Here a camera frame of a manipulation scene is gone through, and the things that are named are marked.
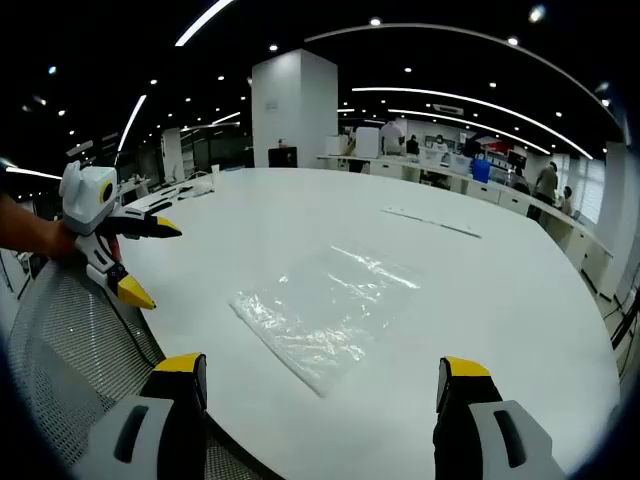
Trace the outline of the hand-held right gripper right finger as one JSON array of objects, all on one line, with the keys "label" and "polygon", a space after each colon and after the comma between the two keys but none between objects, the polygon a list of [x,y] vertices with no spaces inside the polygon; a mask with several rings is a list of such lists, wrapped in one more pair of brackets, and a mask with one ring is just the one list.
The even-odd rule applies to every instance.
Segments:
[{"label": "hand-held right gripper right finger", "polygon": [[552,439],[481,364],[440,359],[433,431],[437,479],[564,479]]}]

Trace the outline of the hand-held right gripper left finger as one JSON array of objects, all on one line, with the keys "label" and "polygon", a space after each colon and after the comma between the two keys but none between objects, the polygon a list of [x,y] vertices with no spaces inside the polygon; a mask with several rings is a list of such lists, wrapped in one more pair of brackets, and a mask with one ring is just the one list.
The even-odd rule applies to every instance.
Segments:
[{"label": "hand-held right gripper left finger", "polygon": [[76,479],[202,479],[206,457],[206,356],[167,358],[141,391],[94,424]]}]

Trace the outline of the person's left hand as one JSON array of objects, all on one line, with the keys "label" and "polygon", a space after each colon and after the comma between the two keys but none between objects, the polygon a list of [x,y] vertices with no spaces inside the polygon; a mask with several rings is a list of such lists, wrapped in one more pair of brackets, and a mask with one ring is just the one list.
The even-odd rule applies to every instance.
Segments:
[{"label": "person's left hand", "polygon": [[49,223],[46,234],[46,255],[50,258],[68,258],[75,254],[77,234],[70,230],[63,221]]}]

